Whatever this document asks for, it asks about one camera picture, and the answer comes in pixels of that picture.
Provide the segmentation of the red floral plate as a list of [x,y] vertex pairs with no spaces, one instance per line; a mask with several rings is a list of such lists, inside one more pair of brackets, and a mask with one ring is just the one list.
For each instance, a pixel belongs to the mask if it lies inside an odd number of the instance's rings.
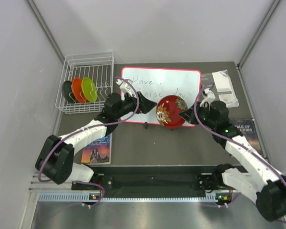
[[159,101],[156,107],[156,119],[162,126],[174,130],[185,123],[179,114],[187,109],[187,104],[181,97],[168,95]]

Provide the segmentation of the lime green plate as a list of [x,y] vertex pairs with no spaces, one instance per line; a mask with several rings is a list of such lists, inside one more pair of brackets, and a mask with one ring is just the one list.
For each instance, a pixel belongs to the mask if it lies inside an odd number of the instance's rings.
[[97,94],[97,88],[95,86],[95,83],[92,79],[85,77],[82,80],[82,92],[85,96],[85,98],[91,102],[94,103],[96,102],[98,98]]

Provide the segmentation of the orange plate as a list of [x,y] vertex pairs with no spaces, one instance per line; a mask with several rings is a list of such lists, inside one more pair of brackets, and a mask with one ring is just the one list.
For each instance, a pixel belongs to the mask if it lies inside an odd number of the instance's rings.
[[86,97],[84,96],[82,90],[82,79],[74,78],[71,84],[72,92],[74,94],[75,99],[79,103],[85,103],[87,101]]

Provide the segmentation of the dark teal plate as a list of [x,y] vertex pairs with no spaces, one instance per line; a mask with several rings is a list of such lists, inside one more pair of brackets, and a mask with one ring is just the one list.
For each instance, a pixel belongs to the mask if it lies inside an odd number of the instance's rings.
[[62,84],[61,90],[62,90],[62,94],[63,94],[63,96],[67,102],[72,103],[72,104],[76,102],[74,94],[72,92],[72,82],[71,81],[65,81]]

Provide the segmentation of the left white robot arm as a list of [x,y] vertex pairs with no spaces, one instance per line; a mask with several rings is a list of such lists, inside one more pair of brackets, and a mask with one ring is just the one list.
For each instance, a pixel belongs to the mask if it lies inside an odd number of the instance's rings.
[[66,181],[90,183],[94,175],[92,168],[74,163],[74,155],[95,140],[110,135],[122,122],[126,114],[147,114],[157,103],[145,98],[140,92],[136,96],[118,93],[107,96],[102,111],[87,125],[62,136],[51,135],[46,140],[36,161],[39,175],[47,181],[60,185]]

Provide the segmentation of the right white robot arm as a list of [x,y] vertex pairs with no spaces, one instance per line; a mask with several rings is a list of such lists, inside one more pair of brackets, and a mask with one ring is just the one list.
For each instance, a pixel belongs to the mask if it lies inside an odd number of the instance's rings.
[[230,122],[224,102],[195,102],[179,115],[188,123],[200,125],[210,132],[213,139],[248,172],[245,175],[232,165],[220,165],[215,172],[219,182],[251,200],[267,221],[286,215],[286,175],[260,156]]

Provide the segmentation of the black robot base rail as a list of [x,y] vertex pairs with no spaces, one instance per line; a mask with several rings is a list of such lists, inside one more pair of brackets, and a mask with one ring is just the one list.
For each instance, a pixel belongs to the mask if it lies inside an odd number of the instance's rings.
[[188,187],[191,190],[225,188],[220,172],[233,168],[218,166],[88,166],[94,171],[90,183],[103,185],[107,192],[123,187]]

